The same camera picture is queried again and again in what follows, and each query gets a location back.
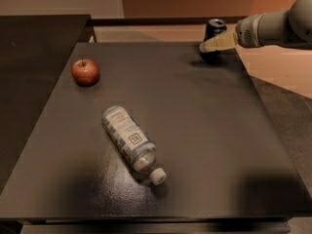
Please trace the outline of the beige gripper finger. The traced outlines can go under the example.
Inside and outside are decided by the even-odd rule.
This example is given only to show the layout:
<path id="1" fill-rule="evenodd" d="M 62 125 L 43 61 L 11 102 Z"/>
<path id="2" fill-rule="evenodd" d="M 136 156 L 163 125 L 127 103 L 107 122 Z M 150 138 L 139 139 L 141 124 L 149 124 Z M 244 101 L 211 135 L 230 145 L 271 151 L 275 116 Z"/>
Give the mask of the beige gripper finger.
<path id="1" fill-rule="evenodd" d="M 200 44 L 201 53 L 225 51 L 233 49 L 238 44 L 238 36 L 233 31 L 224 31 Z"/>

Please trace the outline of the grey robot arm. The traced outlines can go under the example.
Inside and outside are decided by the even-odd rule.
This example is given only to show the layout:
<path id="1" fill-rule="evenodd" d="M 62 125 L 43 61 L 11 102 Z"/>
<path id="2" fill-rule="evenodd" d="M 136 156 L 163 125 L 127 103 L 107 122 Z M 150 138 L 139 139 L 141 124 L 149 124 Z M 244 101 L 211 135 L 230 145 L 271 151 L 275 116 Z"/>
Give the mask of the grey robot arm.
<path id="1" fill-rule="evenodd" d="M 249 16 L 237 22 L 234 31 L 226 30 L 200 44 L 201 53 L 243 48 L 279 46 L 310 49 L 312 45 L 312 0 L 296 0 L 285 11 Z"/>

